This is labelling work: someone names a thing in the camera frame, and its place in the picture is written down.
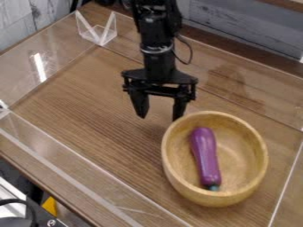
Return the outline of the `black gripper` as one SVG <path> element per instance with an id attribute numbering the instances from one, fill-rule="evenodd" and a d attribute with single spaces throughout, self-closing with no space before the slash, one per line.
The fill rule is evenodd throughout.
<path id="1" fill-rule="evenodd" d="M 173 119 L 178 120 L 185 113 L 187 103 L 195 100 L 195 86 L 198 78 L 182 72 L 175 64 L 175 55 L 170 51 L 164 54 L 143 54 L 144 68 L 124 70 L 123 90 L 131 96 L 136 114 L 146 118 L 150 110 L 150 95 L 175 98 Z"/>

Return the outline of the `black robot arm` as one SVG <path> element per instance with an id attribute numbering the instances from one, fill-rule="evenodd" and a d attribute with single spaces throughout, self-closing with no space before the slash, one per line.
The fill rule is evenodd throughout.
<path id="1" fill-rule="evenodd" d="M 140 50 L 144 68 L 122 72 L 123 90 L 131 97 L 136 114 L 146 118 L 150 95 L 174 99 L 173 119 L 183 116 L 195 100 L 198 78 L 177 68 L 175 39 L 194 52 L 181 37 L 183 16 L 177 0 L 131 0 L 132 18 L 142 35 Z"/>

